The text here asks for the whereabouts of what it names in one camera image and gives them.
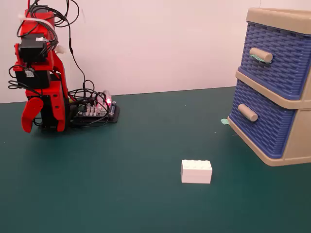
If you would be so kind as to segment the red gripper black motor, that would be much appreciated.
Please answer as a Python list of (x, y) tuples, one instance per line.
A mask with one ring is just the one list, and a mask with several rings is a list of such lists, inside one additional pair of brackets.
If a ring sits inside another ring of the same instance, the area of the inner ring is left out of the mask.
[[(25, 89), (34, 95), (43, 95), (44, 90), (50, 91), (52, 111), (58, 120), (57, 131), (63, 132), (66, 122), (66, 111), (63, 97), (63, 64), (19, 64), (12, 66), (12, 89)], [(43, 107), (41, 98), (33, 97), (25, 105), (21, 116), (21, 125), (25, 132), (30, 133), (33, 120)]]

